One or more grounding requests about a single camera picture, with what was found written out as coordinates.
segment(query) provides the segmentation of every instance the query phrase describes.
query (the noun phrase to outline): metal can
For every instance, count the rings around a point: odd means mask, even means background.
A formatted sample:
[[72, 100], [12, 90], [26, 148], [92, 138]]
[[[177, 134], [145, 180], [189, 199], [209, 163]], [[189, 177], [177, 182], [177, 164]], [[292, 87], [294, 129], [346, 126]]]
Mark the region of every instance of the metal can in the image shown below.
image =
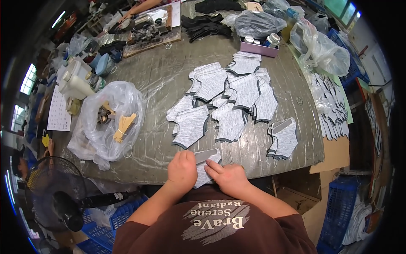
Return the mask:
[[263, 43], [264, 46], [274, 48], [279, 45], [281, 38], [276, 33], [271, 33], [268, 37], [266, 37], [265, 42]]

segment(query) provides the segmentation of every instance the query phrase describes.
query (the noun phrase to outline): stack of fabric pieces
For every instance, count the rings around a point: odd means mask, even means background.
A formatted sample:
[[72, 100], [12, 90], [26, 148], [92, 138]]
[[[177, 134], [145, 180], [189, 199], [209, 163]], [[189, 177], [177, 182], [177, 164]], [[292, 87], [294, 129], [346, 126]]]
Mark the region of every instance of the stack of fabric pieces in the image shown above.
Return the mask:
[[311, 85], [313, 87], [322, 88], [324, 93], [321, 99], [329, 102], [331, 107], [330, 109], [324, 108], [323, 113], [319, 113], [323, 137], [327, 137], [328, 140], [337, 140], [337, 138], [344, 135], [349, 137], [347, 125], [348, 112], [344, 103], [345, 94], [343, 94], [337, 84], [325, 74], [311, 74]]
[[205, 37], [207, 35], [224, 35], [226, 37], [231, 37], [232, 31], [226, 25], [221, 24], [223, 20], [222, 15], [217, 16], [196, 16], [191, 19], [182, 15], [181, 25], [186, 28], [187, 34], [189, 36], [189, 42], [192, 43], [200, 37]]
[[243, 11], [244, 8], [233, 0], [206, 0], [195, 4], [195, 11], [201, 13], [213, 13], [215, 11]]
[[272, 136], [272, 145], [266, 156], [277, 160], [289, 158], [298, 144], [295, 119], [291, 117], [272, 123], [268, 134]]
[[206, 131], [209, 109], [214, 109], [212, 118], [218, 122], [216, 141], [237, 141], [248, 123], [248, 113], [255, 123], [269, 122], [278, 102], [268, 71], [259, 67], [260, 62], [261, 55], [237, 52], [225, 68], [216, 62], [190, 72], [192, 86], [166, 115], [175, 123], [173, 144], [186, 149], [198, 141]]

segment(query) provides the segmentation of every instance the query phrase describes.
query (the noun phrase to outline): worker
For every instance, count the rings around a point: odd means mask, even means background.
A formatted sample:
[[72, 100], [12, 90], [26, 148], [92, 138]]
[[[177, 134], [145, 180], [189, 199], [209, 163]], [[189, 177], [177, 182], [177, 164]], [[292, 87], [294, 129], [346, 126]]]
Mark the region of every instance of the worker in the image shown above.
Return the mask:
[[[41, 158], [53, 155], [54, 141], [52, 139], [49, 139], [48, 147], [46, 148], [44, 155]], [[16, 176], [21, 177], [25, 181], [28, 175], [28, 171], [33, 165], [34, 163], [29, 163], [26, 159], [24, 159], [22, 151], [15, 150], [13, 156], [11, 157], [11, 169]]]
[[123, 17], [121, 17], [119, 23], [125, 19], [132, 18], [132, 16], [136, 14], [152, 9], [153, 7], [179, 1], [180, 0], [138, 0], [138, 3], [136, 3]]
[[194, 154], [176, 153], [166, 183], [118, 228], [113, 254], [317, 253], [298, 212], [253, 186], [242, 166], [204, 168], [218, 186], [191, 190]]

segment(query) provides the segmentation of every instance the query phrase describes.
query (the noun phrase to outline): paper document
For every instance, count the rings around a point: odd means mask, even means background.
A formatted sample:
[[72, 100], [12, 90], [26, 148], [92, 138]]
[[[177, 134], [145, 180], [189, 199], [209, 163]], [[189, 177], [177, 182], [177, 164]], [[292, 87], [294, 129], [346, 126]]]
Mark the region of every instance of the paper document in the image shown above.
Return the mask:
[[65, 97], [59, 92], [59, 86], [56, 85], [48, 115], [47, 130], [71, 130], [72, 116], [66, 111]]

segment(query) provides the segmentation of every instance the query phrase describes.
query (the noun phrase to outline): electric fan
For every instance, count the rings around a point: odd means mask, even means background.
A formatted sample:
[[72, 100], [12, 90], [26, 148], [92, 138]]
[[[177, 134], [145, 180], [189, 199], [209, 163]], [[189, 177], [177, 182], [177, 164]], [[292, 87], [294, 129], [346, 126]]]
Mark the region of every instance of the electric fan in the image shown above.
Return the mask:
[[108, 206], [139, 194], [116, 192], [86, 196], [84, 179], [78, 168], [67, 159], [49, 156], [40, 159], [26, 178], [26, 202], [35, 220], [45, 229], [62, 232], [79, 231], [87, 208]]

